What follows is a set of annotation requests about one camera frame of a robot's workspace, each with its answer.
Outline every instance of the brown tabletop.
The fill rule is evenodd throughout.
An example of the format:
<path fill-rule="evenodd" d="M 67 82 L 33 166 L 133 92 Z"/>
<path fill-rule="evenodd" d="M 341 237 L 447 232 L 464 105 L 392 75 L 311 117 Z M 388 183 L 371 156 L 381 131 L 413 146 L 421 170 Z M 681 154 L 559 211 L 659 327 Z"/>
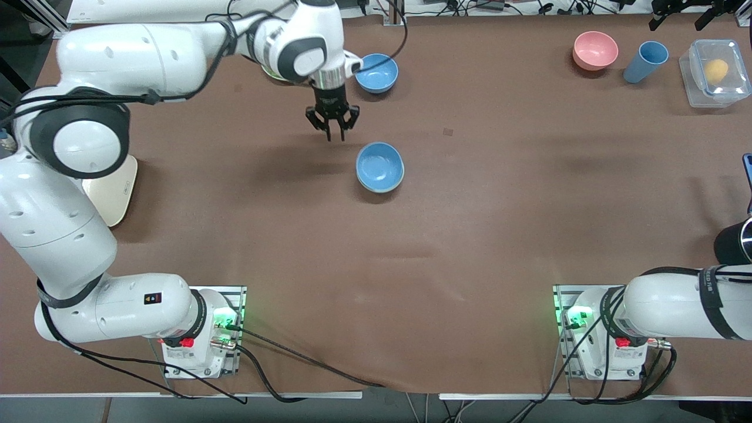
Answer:
<path fill-rule="evenodd" d="M 678 57 L 696 38 L 734 38 L 752 63 L 748 34 L 730 19 L 695 32 L 695 19 L 649 32 L 648 16 L 411 18 L 393 90 L 377 98 L 348 83 L 362 113 L 344 144 L 306 121 L 310 89 L 228 58 L 194 100 L 132 107 L 140 173 L 111 273 L 247 285 L 247 327 L 391 388 L 542 392 L 556 347 L 552 285 L 713 264 L 715 234 L 744 219 L 752 100 L 692 109 Z M 348 20 L 347 48 L 393 50 L 402 29 L 378 21 Z M 570 59 L 591 29 L 622 52 L 597 78 Z M 647 39 L 671 59 L 630 86 L 621 69 Z M 50 57 L 40 84 L 56 79 Z M 354 175 L 358 150 L 377 140 L 406 168 L 384 196 Z M 33 274 L 5 242 L 0 257 L 3 394 L 153 391 L 42 340 Z M 738 371 L 752 344 L 673 340 L 679 360 L 661 394 L 752 396 Z M 92 348 L 152 356 L 141 338 Z M 251 348 L 279 391 L 359 388 Z M 248 361 L 220 384 L 262 391 Z"/>

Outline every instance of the yellow ball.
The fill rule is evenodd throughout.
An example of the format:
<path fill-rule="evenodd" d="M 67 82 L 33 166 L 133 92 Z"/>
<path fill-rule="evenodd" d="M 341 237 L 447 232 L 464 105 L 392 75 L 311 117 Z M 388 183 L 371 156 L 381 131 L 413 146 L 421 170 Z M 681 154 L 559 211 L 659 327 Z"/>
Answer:
<path fill-rule="evenodd" d="M 729 73 L 729 64 L 724 60 L 715 59 L 707 62 L 704 67 L 705 79 L 708 84 L 718 85 Z"/>

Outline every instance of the pink bowl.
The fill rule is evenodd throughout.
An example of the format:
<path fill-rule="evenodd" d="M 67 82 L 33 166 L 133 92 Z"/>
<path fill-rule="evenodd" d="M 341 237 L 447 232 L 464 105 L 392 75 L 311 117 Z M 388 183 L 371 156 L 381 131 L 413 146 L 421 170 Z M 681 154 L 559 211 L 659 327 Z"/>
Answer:
<path fill-rule="evenodd" d="M 572 57 L 586 71 L 599 71 L 612 64 L 619 56 L 616 41 L 603 32 L 583 32 L 575 40 Z"/>

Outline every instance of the white circular joint cap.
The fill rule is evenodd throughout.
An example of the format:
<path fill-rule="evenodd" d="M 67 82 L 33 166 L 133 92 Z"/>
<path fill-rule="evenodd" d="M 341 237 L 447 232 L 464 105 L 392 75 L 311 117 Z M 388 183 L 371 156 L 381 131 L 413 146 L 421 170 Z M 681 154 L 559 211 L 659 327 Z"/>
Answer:
<path fill-rule="evenodd" d="M 309 76 L 324 64 L 324 50 L 313 50 L 300 53 L 293 62 L 295 73 L 301 76 Z"/>
<path fill-rule="evenodd" d="M 120 156 L 120 140 L 112 129 L 92 120 L 77 120 L 60 128 L 53 140 L 58 160 L 85 173 L 109 169 Z"/>

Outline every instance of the clear plastic container with lid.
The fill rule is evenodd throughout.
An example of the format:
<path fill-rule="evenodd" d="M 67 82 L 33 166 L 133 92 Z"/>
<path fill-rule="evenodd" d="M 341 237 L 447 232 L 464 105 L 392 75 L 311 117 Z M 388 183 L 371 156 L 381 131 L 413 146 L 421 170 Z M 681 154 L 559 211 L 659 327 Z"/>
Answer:
<path fill-rule="evenodd" d="M 692 107 L 723 108 L 752 93 L 734 40 L 695 40 L 679 66 Z"/>

